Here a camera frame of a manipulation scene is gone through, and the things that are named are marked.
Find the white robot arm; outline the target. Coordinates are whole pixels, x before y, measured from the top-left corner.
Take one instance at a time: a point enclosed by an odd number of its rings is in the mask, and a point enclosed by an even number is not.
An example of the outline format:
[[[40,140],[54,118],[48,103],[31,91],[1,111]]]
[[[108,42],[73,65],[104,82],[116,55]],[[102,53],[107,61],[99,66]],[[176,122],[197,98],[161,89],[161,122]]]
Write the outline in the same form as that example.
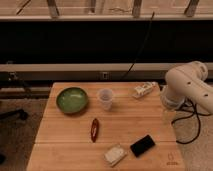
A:
[[[162,104],[167,109],[178,109],[188,98],[213,114],[213,87],[205,83],[207,76],[207,66],[200,61],[170,69],[160,95]]]

